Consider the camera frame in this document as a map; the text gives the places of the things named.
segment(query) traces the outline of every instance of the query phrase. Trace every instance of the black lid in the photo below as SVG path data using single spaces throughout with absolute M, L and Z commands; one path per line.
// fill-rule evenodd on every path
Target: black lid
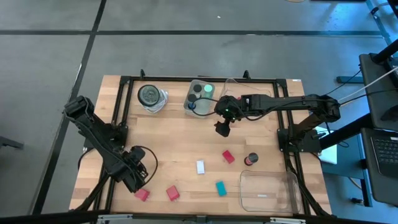
M 257 162 L 259 160 L 259 156 L 254 152 L 250 153 L 248 158 L 250 162 Z
M 188 95 L 188 101 L 189 102 L 194 102 L 195 100 L 197 100 L 197 96 L 195 96 L 195 94 L 189 94 Z
M 201 92 L 201 85 L 196 84 L 193 86 L 193 91 L 200 93 Z
M 144 85 L 138 90 L 138 101 L 144 106 L 154 106 L 159 99 L 159 90 L 154 85 Z

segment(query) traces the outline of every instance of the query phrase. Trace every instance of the wooden table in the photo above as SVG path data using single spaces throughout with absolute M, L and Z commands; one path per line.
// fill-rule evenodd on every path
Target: wooden table
M 114 102 L 118 92 L 120 76 L 105 75 L 99 90 L 95 113 L 110 123 Z M 142 85 L 152 84 L 169 92 L 169 101 L 157 114 L 149 114 L 137 99 Z M 142 145 L 152 149 L 159 168 L 154 178 L 144 187 L 150 191 L 146 202 L 141 202 L 131 194 L 121 182 L 116 184 L 112 212 L 131 213 L 174 213 L 207 215 L 286 215 L 286 213 L 247 212 L 239 204 L 239 175 L 243 170 L 285 172 L 283 155 L 279 151 L 276 130 L 279 127 L 277 113 L 272 112 L 259 121 L 242 120 L 231 125 L 229 137 L 224 138 L 215 132 L 213 126 L 218 120 L 216 114 L 198 119 L 186 115 L 183 102 L 189 82 L 134 82 L 127 125 L 129 137 L 126 149 Z M 214 83 L 218 98 L 224 83 Z M 271 84 L 248 83 L 257 88 L 256 93 L 271 94 Z M 300 80 L 287 80 L 289 96 L 304 95 Z M 253 93 L 247 88 L 234 87 L 229 95 Z M 299 123 L 308 116 L 308 111 L 293 111 L 294 122 Z M 229 150 L 235 162 L 228 164 L 221 155 Z M 259 155 L 259 162 L 245 166 L 244 158 L 250 153 Z M 319 160 L 309 153 L 301 153 L 305 183 L 315 199 L 327 212 L 331 212 Z M 196 161 L 205 161 L 205 174 L 198 175 Z M 142 161 L 149 175 L 154 170 L 154 158 L 147 153 Z M 70 208 L 79 206 L 98 183 L 102 159 L 96 150 L 88 153 L 82 160 L 73 191 Z M 228 191 L 227 196 L 219 197 L 215 183 L 222 180 Z M 175 185 L 180 192 L 176 202 L 170 202 L 166 189 Z M 101 208 L 108 186 L 104 188 Z

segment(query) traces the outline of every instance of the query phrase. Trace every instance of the red cube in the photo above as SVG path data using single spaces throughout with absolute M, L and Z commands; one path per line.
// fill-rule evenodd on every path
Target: red cube
M 232 156 L 232 154 L 228 150 L 223 152 L 223 156 L 229 164 L 231 164 L 233 161 L 235 161 L 235 158 Z
M 169 187 L 169 189 L 167 189 L 166 192 L 170 198 L 170 201 L 174 201 L 175 199 L 179 198 L 179 196 L 180 196 L 180 194 L 178 193 L 178 191 L 174 185 Z
M 146 191 L 144 189 L 139 189 L 134 196 L 136 196 L 137 198 L 141 199 L 143 202 L 145 202 L 147 200 L 147 197 L 149 195 L 149 191 Z

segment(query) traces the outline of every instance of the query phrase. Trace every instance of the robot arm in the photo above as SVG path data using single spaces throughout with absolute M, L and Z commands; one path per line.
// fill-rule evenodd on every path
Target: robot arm
M 132 147 L 130 152 L 124 151 L 124 146 L 117 142 L 121 130 L 97 117 L 90 99 L 79 96 L 65 105 L 64 114 L 101 154 L 110 177 L 116 182 L 123 181 L 130 192 L 138 191 L 145 184 L 148 173 L 141 163 L 145 151 L 139 146 Z
M 323 122 L 335 122 L 340 119 L 339 103 L 337 100 L 323 95 L 308 95 L 273 98 L 267 95 L 253 94 L 242 95 L 240 99 L 233 96 L 222 96 L 217 102 L 214 112 L 222 116 L 224 123 L 217 122 L 216 132 L 227 137 L 230 132 L 229 124 L 235 121 L 241 121 L 246 118 L 250 121 L 256 121 L 271 111 L 283 110 L 309 110 L 312 114 L 299 124 L 289 126 L 286 133 L 280 137 L 281 141 L 295 146 L 295 149 L 289 151 L 302 151 L 304 149 L 305 139 L 317 138 L 316 131 L 313 128 Z M 319 147 L 311 147 L 314 152 L 321 151 Z

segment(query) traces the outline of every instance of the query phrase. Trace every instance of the gray floor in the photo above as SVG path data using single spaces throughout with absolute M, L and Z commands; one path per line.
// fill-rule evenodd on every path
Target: gray floor
M 0 29 L 91 29 L 99 4 L 99 0 L 3 0 Z M 388 16 L 388 8 L 383 10 L 383 24 L 393 39 L 397 19 Z M 109 0 L 99 29 L 378 30 L 365 3 L 283 0 Z M 2 217 L 28 211 L 87 40 L 85 35 L 0 35 L 0 135 L 25 142 L 23 151 L 0 150 Z M 211 77 L 241 77 L 247 69 L 252 77 L 299 78 L 306 93 L 322 94 L 337 86 L 336 76 L 359 70 L 359 54 L 385 46 L 383 38 L 369 36 L 97 36 L 79 94 L 95 102 L 103 75 L 138 75 L 141 68 L 153 76 Z M 361 87 L 347 85 L 333 96 Z M 360 112 L 350 113 L 353 108 Z M 342 108 L 343 118 L 331 128 L 367 112 L 366 99 L 355 101 Z M 83 140 L 70 125 L 45 213 L 67 211 Z M 325 175 L 325 180 L 335 215 L 397 220 L 397 208 L 383 203 L 374 208 L 349 203 L 359 191 L 346 178 Z

